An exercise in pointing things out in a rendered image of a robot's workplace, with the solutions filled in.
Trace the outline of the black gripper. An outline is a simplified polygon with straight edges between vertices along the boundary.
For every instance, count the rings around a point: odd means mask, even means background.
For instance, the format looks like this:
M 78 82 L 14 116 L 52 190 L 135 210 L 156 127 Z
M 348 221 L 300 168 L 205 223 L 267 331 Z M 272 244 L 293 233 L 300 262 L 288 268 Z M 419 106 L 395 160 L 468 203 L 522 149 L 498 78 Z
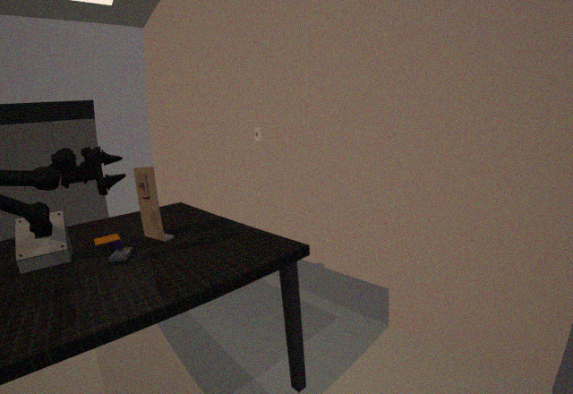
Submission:
M 115 156 L 115 155 L 108 155 L 103 150 L 100 151 L 100 146 L 93 148 L 93 149 L 96 151 L 95 153 L 98 157 L 98 160 L 96 161 L 95 167 L 98 167 L 99 174 L 98 174 L 98 172 L 95 172 L 95 173 L 82 172 L 82 170 L 85 167 L 84 166 L 77 166 L 78 172 L 79 172 L 79 178 L 80 178 L 81 182 L 84 182 L 85 184 L 90 180 L 96 179 L 97 187 L 98 187 L 98 193 L 101 195 L 108 195 L 107 191 L 109 191 L 109 189 L 115 183 L 118 183 L 120 180 L 122 180 L 125 177 L 125 174 L 124 175 L 117 175 L 117 176 L 108 176 L 108 175 L 103 176 L 101 164 L 104 163 L 104 166 L 105 166 L 105 165 L 116 162 L 116 161 L 123 159 L 123 158 Z

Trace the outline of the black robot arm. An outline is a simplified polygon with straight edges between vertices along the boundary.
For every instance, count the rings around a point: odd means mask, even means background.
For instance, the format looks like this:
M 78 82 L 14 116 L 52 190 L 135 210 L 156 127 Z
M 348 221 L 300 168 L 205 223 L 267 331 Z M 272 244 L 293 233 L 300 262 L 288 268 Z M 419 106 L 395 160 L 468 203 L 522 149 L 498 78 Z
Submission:
M 84 157 L 81 166 L 85 167 L 82 172 L 98 172 L 95 167 L 98 160 L 95 152 L 90 147 L 81 149 L 81 155 Z M 60 173 L 61 185 L 65 188 L 81 181 L 72 150 L 62 148 L 52 154 L 51 159 L 53 163 L 50 166 L 38 167 L 33 171 L 0 170 L 0 185 L 33 186 L 39 190 L 53 191 L 59 186 Z M 0 194 L 0 210 L 24 217 L 30 223 L 30 231 L 35 233 L 35 239 L 52 235 L 49 207 L 45 203 L 37 201 L 35 204 L 28 204 Z

